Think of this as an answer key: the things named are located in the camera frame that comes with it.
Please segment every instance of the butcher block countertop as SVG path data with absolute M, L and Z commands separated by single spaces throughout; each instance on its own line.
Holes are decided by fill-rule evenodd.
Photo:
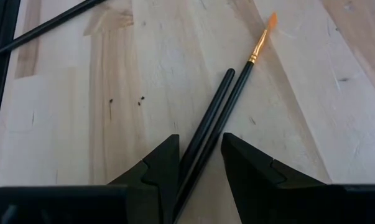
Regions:
M 15 37 L 80 2 L 22 0 Z M 320 181 L 375 183 L 375 0 L 108 0 L 13 51 L 0 186 L 107 184 L 171 134 L 182 155 L 273 12 L 225 131 Z M 180 223 L 240 222 L 219 145 Z

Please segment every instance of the wood plank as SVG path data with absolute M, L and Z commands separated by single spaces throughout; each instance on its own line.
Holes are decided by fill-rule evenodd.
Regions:
M 323 0 L 323 4 L 375 86 L 375 1 Z
M 22 1 L 16 36 L 79 1 Z M 225 71 L 241 71 L 273 11 L 279 26 L 225 131 L 326 183 L 375 183 L 375 47 L 352 39 L 353 19 L 322 3 L 333 6 L 108 0 L 16 49 L 0 114 L 0 186 L 107 184 L 173 133 L 183 153 Z M 219 146 L 180 222 L 239 222 Z

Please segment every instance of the black brush handle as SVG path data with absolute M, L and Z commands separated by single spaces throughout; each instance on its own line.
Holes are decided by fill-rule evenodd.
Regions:
M 216 116 L 216 113 L 219 110 L 219 107 L 225 98 L 227 90 L 233 80 L 234 74 L 236 71 L 229 68 L 223 78 L 222 82 L 219 85 L 218 90 L 216 91 L 208 109 L 205 112 L 204 117 L 202 117 L 201 123 L 198 126 L 197 130 L 194 133 L 190 144 L 188 145 L 182 160 L 179 165 L 179 187 L 185 182 L 188 172 L 193 167 L 194 160 L 201 148 L 201 145 L 205 139 L 206 134 Z
M 221 132 L 223 131 L 223 128 L 226 125 L 226 122 L 228 118 L 230 117 L 230 114 L 234 108 L 234 106 L 237 103 L 238 97 L 240 96 L 245 83 L 248 80 L 249 74 L 251 73 L 251 70 L 253 68 L 254 64 L 252 62 L 247 62 L 245 64 L 245 67 L 243 71 L 241 72 L 236 85 L 234 86 L 226 104 L 223 108 L 215 127 L 213 128 L 210 137 L 208 138 L 204 149 L 200 155 L 200 157 L 197 160 L 197 163 L 195 164 L 195 167 L 193 168 L 192 173 L 190 174 L 190 177 L 186 181 L 186 184 L 184 185 L 184 188 L 180 190 L 180 194 L 178 196 L 177 202 L 175 204 L 174 209 L 174 223 L 178 220 L 179 216 L 181 215 L 181 211 L 183 210 L 187 200 L 190 198 L 193 189 L 195 188 L 202 171 L 204 170 L 204 167 L 206 163 L 208 162 L 216 143 L 218 142 L 219 136 Z

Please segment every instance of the dark spot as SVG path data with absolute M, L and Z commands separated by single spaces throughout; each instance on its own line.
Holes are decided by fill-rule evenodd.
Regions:
M 35 119 L 35 111 L 32 112 L 32 121 L 31 121 L 31 126 L 34 125 L 34 119 Z
M 256 125 L 256 122 L 255 122 L 254 118 L 249 117 L 249 121 L 250 121 L 252 124 Z
M 338 79 L 339 82 L 347 82 L 349 81 L 349 78 L 340 78 Z

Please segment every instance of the light wood grain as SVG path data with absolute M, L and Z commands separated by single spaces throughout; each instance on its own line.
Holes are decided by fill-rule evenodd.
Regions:
M 16 36 L 78 2 L 22 1 Z M 108 0 L 13 51 L 0 186 L 107 184 L 173 133 L 182 154 L 273 11 L 279 25 L 225 131 L 323 182 L 375 183 L 374 6 Z M 219 146 L 180 222 L 239 222 Z

